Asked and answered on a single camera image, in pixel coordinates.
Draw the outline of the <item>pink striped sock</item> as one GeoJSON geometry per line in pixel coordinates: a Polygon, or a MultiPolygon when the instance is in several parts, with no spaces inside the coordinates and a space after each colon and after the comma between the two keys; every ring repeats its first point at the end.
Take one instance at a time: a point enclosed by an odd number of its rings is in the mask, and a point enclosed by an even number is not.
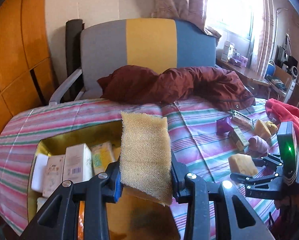
{"type": "Polygon", "coordinates": [[[261,137],[255,135],[249,138],[249,155],[253,158],[265,157],[269,152],[268,143],[261,137]]]}

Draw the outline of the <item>green small box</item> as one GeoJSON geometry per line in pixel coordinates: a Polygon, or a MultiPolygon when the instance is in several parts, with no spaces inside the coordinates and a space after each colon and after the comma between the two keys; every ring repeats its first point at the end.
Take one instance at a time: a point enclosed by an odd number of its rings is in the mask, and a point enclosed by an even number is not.
{"type": "Polygon", "coordinates": [[[234,127],[233,130],[229,132],[229,137],[241,152],[246,152],[249,147],[249,142],[239,127],[234,127]]]}

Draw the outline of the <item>striped tablecloth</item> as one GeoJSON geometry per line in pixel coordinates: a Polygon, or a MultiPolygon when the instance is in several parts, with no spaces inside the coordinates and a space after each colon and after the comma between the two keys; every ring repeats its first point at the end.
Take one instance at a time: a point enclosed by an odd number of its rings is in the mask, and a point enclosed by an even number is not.
{"type": "Polygon", "coordinates": [[[229,156],[237,147],[218,135],[216,122],[227,116],[204,99],[170,105],[121,105],[109,100],[81,100],[45,106],[14,116],[0,134],[0,216],[20,235],[28,224],[27,186],[39,141],[83,127],[121,119],[122,112],[147,113],[168,120],[171,148],[178,161],[205,180],[229,178],[229,156]]]}

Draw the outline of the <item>grey yellow blue chair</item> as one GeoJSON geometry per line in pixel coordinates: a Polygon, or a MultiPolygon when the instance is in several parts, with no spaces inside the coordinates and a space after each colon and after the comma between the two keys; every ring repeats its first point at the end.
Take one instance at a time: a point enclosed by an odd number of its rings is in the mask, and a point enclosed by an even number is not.
{"type": "Polygon", "coordinates": [[[216,39],[194,24],[164,18],[116,20],[84,28],[81,32],[81,66],[52,94],[57,105],[80,75],[84,86],[75,99],[102,94],[97,80],[125,65],[162,73],[169,68],[215,67],[216,39]]]}

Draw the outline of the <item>yellow sponge cube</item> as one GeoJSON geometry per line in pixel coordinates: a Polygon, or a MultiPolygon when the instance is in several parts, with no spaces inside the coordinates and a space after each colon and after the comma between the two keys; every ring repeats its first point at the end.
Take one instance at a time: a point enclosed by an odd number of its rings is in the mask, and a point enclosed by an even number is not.
{"type": "Polygon", "coordinates": [[[230,156],[228,161],[231,173],[240,173],[247,176],[258,174],[256,165],[250,155],[237,153],[230,156]]]}

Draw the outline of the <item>pink curtain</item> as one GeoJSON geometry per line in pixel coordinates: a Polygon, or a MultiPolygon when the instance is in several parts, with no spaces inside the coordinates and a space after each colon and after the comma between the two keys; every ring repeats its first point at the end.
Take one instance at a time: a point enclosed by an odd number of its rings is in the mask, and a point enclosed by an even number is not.
{"type": "Polygon", "coordinates": [[[191,22],[218,41],[224,34],[249,41],[248,67],[265,75],[273,51],[273,0],[155,0],[152,15],[191,22]]]}

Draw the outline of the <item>purple snack packet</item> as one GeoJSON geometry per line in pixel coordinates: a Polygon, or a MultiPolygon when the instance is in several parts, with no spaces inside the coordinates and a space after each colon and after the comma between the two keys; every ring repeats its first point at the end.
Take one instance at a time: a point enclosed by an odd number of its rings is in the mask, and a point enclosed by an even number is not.
{"type": "Polygon", "coordinates": [[[228,116],[225,118],[218,119],[216,121],[216,127],[217,127],[217,134],[232,132],[233,127],[231,126],[231,118],[228,116]]]}

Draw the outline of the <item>orange muffin snack bag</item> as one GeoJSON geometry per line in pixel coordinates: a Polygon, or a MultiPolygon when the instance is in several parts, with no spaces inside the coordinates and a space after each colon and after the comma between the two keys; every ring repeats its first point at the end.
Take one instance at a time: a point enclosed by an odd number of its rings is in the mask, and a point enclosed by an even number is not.
{"type": "Polygon", "coordinates": [[[77,227],[77,239],[84,239],[84,215],[85,215],[85,201],[79,202],[79,211],[78,211],[78,227],[77,227]]]}

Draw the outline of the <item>white flat box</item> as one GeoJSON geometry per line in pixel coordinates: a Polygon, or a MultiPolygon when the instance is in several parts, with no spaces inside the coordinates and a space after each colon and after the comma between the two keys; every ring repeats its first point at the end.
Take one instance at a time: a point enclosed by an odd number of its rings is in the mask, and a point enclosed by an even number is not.
{"type": "Polygon", "coordinates": [[[34,164],[33,174],[32,174],[32,182],[31,189],[33,191],[42,193],[43,185],[44,185],[44,176],[45,170],[47,167],[49,156],[38,153],[36,156],[36,161],[34,164]]]}

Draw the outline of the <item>green cracker packet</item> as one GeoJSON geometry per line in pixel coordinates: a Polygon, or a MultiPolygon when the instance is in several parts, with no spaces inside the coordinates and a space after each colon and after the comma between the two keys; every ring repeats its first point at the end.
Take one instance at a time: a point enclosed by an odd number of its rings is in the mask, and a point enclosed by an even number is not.
{"type": "Polygon", "coordinates": [[[248,116],[239,113],[236,110],[231,110],[232,121],[241,124],[249,129],[254,129],[254,121],[248,116]]]}

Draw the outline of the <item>yellow sponge block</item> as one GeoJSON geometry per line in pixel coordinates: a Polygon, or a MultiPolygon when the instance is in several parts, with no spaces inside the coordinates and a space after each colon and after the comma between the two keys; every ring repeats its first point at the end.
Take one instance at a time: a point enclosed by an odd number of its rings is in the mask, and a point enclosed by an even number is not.
{"type": "Polygon", "coordinates": [[[171,140],[167,118],[122,112],[121,183],[135,196],[172,203],[171,140]]]}

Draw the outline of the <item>yellow sponge wedge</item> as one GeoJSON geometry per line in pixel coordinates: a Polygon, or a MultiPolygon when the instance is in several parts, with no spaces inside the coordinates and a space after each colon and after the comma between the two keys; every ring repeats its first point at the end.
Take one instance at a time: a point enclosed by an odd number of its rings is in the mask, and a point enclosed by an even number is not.
{"type": "Polygon", "coordinates": [[[268,141],[271,138],[271,132],[267,127],[267,124],[260,119],[257,119],[256,124],[254,124],[254,134],[265,141],[268,141]]]}

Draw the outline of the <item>yellow green cracker pack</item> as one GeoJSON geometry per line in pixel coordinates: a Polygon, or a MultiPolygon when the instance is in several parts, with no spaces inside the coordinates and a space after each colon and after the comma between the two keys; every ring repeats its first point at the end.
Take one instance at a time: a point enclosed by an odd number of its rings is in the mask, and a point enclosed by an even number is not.
{"type": "Polygon", "coordinates": [[[110,163],[115,162],[113,147],[110,141],[92,146],[91,148],[92,168],[95,175],[105,172],[110,163]]]}

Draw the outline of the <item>yellow plush toy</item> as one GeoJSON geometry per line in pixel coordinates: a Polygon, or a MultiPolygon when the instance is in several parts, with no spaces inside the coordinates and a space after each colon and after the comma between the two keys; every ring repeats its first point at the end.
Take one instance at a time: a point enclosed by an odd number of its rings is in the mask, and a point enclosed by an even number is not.
{"type": "Polygon", "coordinates": [[[267,121],[266,126],[269,129],[271,136],[275,135],[278,132],[278,127],[273,122],[267,121]]]}

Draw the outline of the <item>white barcode box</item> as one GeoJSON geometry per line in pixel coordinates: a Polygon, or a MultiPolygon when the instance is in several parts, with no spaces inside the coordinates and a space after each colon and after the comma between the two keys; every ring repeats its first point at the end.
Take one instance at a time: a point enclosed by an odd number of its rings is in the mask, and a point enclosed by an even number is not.
{"type": "Polygon", "coordinates": [[[63,180],[73,183],[89,181],[93,176],[91,151],[87,144],[66,148],[63,180]]]}

